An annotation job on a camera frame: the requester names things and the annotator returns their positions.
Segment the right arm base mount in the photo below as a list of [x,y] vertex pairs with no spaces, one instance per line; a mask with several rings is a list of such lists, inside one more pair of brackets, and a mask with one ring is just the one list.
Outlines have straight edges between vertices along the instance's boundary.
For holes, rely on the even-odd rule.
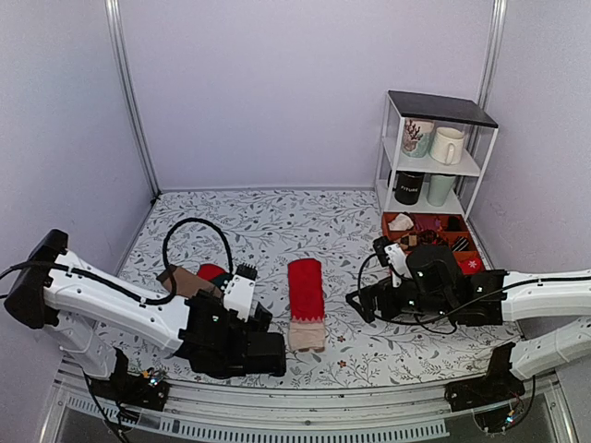
[[476,424],[488,434],[509,430],[519,423],[521,413],[530,409],[522,403],[524,382],[511,372],[511,355],[515,346],[514,342],[509,342],[495,348],[484,376],[451,382],[444,388],[444,399],[453,412],[506,402],[504,409],[474,415]]

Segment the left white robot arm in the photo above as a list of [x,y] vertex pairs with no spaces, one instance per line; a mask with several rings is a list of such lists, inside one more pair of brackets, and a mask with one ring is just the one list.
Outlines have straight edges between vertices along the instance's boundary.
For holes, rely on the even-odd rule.
[[215,378],[286,371],[283,335],[271,332],[271,313],[255,301],[257,272],[241,265],[231,273],[206,264],[195,274],[170,265],[155,293],[94,268],[53,229],[28,259],[2,272],[18,276],[5,297],[7,313],[30,329],[54,336],[86,373],[119,401],[137,393],[122,352],[92,329],[102,322],[151,342]]

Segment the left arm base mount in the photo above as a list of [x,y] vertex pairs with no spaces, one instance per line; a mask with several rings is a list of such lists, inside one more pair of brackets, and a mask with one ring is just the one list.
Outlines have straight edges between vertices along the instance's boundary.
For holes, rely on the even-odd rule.
[[118,349],[115,356],[115,370],[107,379],[90,377],[90,392],[118,405],[162,412],[170,390],[163,376],[154,370],[147,376],[128,373],[127,357]]

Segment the red and beige sock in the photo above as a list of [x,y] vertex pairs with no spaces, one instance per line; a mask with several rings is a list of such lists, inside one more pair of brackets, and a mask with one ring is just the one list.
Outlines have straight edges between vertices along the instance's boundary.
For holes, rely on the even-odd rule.
[[288,344],[292,351],[321,352],[325,348],[325,309],[321,264],[302,258],[288,265],[290,326]]

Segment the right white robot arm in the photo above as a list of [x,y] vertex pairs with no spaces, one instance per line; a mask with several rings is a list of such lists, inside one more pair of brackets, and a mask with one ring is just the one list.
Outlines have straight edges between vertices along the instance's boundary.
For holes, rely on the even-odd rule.
[[384,237],[374,257],[391,275],[345,297],[371,323],[426,327],[442,320],[453,326],[499,326],[538,317],[573,317],[573,323],[530,341],[495,348],[477,394],[496,402],[539,373],[590,354],[590,272],[526,274],[490,269],[466,275],[446,245],[419,245],[412,252]]

